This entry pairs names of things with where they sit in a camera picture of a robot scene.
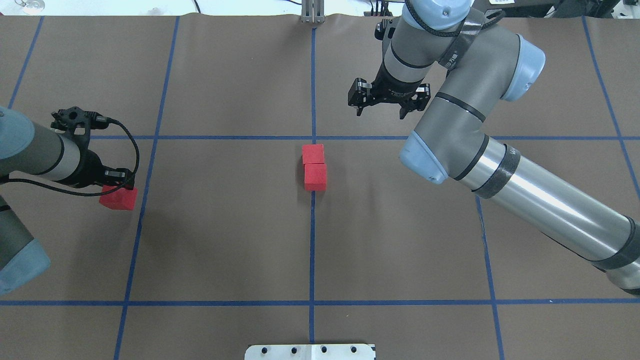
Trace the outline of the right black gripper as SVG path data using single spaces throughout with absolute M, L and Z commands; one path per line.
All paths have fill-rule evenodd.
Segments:
M 371 84 L 360 77 L 354 79 L 349 88 L 349 106 L 359 117 L 367 106 L 399 104 L 398 118 L 403 120 L 411 112 L 425 111 L 430 102 L 431 86 L 420 85 L 422 82 L 423 78 L 411 81 L 396 79 L 382 62 Z

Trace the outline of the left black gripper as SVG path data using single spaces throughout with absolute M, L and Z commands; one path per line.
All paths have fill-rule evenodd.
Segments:
M 127 191 L 135 188 L 136 173 L 130 169 L 110 168 L 102 164 L 100 157 L 87 150 L 80 158 L 77 169 L 77 188 L 91 185 L 121 187 Z

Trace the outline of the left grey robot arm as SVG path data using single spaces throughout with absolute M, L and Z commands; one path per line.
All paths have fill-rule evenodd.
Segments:
M 50 125 L 1 107 L 1 296 L 24 287 L 51 266 L 41 238 L 30 231 L 35 215 L 26 207 L 50 205 L 38 215 L 56 215 L 60 230 L 73 216 L 68 205 L 45 191 L 97 198 L 114 210 L 132 210 L 137 200 L 141 152 L 121 121 L 74 105 L 53 111 Z M 92 134 L 117 126 L 130 141 L 131 166 L 108 166 L 91 147 Z

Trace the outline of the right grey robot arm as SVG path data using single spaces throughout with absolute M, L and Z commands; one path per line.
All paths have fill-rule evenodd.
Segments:
M 409 0 L 376 25 L 379 70 L 349 105 L 419 113 L 407 168 L 503 207 L 638 297 L 639 177 L 588 26 Z

